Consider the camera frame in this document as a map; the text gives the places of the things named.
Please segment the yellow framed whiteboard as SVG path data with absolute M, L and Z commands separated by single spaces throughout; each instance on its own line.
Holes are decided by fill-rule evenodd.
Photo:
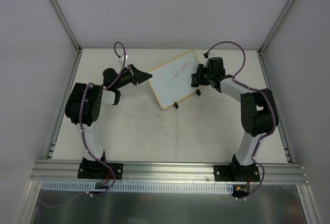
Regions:
M 202 86 L 191 86 L 191 75 L 196 73 L 199 61 L 195 51 L 189 50 L 149 71 L 153 75 L 149 85 L 161 109 L 179 103 Z

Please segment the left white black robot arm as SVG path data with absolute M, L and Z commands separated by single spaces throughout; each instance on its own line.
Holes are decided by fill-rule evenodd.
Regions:
M 150 78 L 152 74 L 138 70 L 132 64 L 117 73 L 112 68 L 103 71 L 103 85 L 93 83 L 76 83 L 65 106 L 65 115 L 70 119 L 80 133 L 85 149 L 81 162 L 81 171 L 90 171 L 95 177 L 101 178 L 107 174 L 105 151 L 94 131 L 101 105 L 116 106 L 121 98 L 120 88 L 128 85 L 139 85 Z

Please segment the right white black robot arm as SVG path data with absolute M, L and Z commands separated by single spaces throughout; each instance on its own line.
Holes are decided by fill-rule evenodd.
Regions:
M 278 114 L 272 91 L 258 90 L 236 80 L 225 72 L 223 59 L 212 57 L 207 64 L 199 64 L 191 76 L 192 87 L 211 86 L 240 103 L 241 124 L 244 130 L 238 151 L 227 166 L 213 168 L 216 181 L 260 180 L 256 154 L 261 141 L 278 126 Z

